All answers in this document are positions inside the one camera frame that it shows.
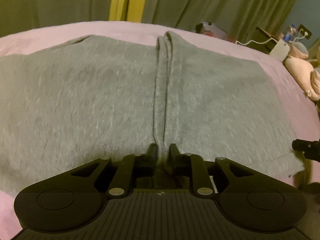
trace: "blue wall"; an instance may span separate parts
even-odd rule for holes
[[[297,0],[281,28],[282,31],[285,32],[291,24],[296,28],[303,24],[312,32],[309,40],[300,40],[309,49],[320,37],[320,0]]]

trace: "plastic bottle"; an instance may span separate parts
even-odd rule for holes
[[[289,42],[292,35],[294,35],[295,32],[296,32],[296,28],[293,24],[291,26],[288,26],[287,31],[283,37],[283,40],[286,42]]]

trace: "pink bed sheet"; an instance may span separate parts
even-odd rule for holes
[[[173,31],[199,48],[221,54],[257,61],[276,87],[279,98],[296,135],[304,140],[319,140],[320,122],[314,104],[305,97],[282,63],[259,51],[228,41],[172,29],[159,25],[129,22],[83,22],[62,26],[34,29],[0,38],[0,56],[30,54],[41,49],[59,45],[71,39],[93,34],[118,40],[155,45],[158,36]],[[312,181],[320,181],[320,164],[314,162]],[[292,178],[284,180],[293,184]],[[0,191],[0,239],[8,240],[20,230],[13,211],[13,198]]]

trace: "power outlet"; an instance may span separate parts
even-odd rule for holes
[[[308,40],[308,39],[311,38],[311,35],[312,35],[311,31],[309,31],[309,30],[308,30],[305,26],[303,26],[302,24],[300,24],[300,26],[299,26],[299,28],[298,28],[297,31],[298,31],[298,33],[299,33],[299,31],[300,31],[300,33],[301,33],[302,36],[304,35],[305,32],[307,32],[308,35],[306,36],[306,39]]]

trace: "wooden nightstand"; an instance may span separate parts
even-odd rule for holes
[[[270,33],[266,32],[265,30],[257,27],[256,31],[254,32],[251,40],[256,41],[256,42],[265,42],[270,38],[276,39],[274,36],[272,36]],[[251,49],[255,49],[258,51],[261,51],[263,53],[269,54],[274,46],[277,44],[274,40],[271,40],[265,44],[257,44],[254,42],[250,42],[247,47]]]

